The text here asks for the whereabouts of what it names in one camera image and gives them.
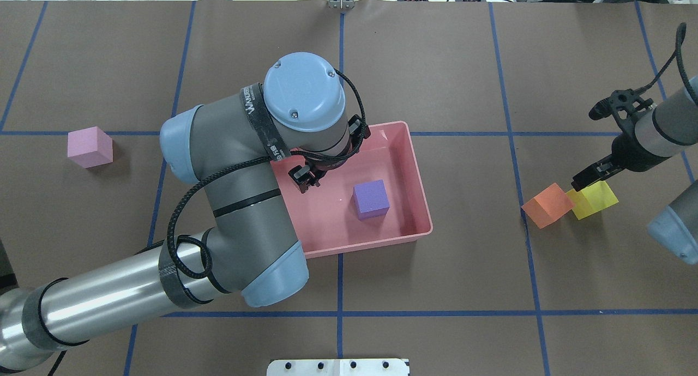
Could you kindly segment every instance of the white metal plate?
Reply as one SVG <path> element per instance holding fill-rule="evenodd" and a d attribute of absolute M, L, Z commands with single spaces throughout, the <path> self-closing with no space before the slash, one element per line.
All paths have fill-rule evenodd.
<path fill-rule="evenodd" d="M 312 359 L 275 360 L 267 376 L 409 376 L 408 359 Z"/>

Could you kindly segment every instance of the orange cube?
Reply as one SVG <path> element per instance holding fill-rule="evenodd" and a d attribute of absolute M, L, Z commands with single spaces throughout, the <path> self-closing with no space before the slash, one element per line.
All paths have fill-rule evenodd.
<path fill-rule="evenodd" d="M 573 207 L 573 201 L 557 183 L 545 188 L 543 192 L 521 206 L 539 229 L 559 220 Z"/>

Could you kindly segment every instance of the yellow cube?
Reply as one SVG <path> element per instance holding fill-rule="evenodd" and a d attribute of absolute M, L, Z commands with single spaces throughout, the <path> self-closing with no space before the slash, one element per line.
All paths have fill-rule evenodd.
<path fill-rule="evenodd" d="M 593 183 L 579 192 L 569 190 L 567 195 L 574 202 L 572 211 L 578 220 L 618 203 L 618 198 L 605 181 Z"/>

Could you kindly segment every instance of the cube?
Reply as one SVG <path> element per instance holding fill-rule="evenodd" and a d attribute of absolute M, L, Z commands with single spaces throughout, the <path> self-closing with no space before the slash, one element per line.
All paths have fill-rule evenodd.
<path fill-rule="evenodd" d="M 385 215 L 390 208 L 383 180 L 355 185 L 353 199 L 360 220 Z"/>
<path fill-rule="evenodd" d="M 597 181 L 579 192 L 569 190 L 567 195 L 574 202 L 572 211 L 578 220 L 618 203 L 618 198 L 605 181 Z"/>
<path fill-rule="evenodd" d="M 573 201 L 557 183 L 545 188 L 543 192 L 521 206 L 539 229 L 559 220 L 573 207 Z"/>
<path fill-rule="evenodd" d="M 68 158 L 81 167 L 95 167 L 114 160 L 112 138 L 99 127 L 68 133 Z"/>

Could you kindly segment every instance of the pink bin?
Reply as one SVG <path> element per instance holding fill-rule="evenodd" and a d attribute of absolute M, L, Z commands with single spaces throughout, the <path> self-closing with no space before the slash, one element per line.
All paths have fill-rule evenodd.
<path fill-rule="evenodd" d="M 304 165 L 303 157 L 272 162 L 308 258 L 415 241 L 433 229 L 407 123 L 370 128 L 371 138 L 364 140 L 361 152 L 304 195 L 288 176 L 293 167 Z M 384 216 L 359 220 L 352 201 L 354 185 L 381 179 L 390 209 Z"/>

